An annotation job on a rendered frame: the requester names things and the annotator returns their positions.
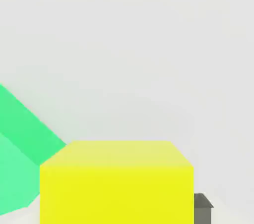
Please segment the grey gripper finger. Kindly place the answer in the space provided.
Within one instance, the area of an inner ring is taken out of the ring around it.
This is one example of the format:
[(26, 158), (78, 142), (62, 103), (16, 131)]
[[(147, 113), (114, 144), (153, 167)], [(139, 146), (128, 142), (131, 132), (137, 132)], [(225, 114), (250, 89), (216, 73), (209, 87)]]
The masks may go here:
[(194, 194), (194, 224), (211, 224), (213, 205), (203, 193)]

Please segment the small yellow cube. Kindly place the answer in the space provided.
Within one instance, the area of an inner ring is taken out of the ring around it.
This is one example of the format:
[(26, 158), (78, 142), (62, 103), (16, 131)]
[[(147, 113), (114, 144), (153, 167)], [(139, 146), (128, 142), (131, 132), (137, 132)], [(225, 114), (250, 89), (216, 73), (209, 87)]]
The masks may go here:
[(169, 141), (73, 141), (40, 165), (40, 224), (194, 224), (193, 181)]

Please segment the large green box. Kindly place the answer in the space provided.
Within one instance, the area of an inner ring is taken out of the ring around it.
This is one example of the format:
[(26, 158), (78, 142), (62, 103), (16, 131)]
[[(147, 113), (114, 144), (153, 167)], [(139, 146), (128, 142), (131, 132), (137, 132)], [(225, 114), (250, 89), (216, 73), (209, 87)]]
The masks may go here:
[(33, 202), (40, 193), (40, 165), (64, 146), (0, 84), (0, 216)]

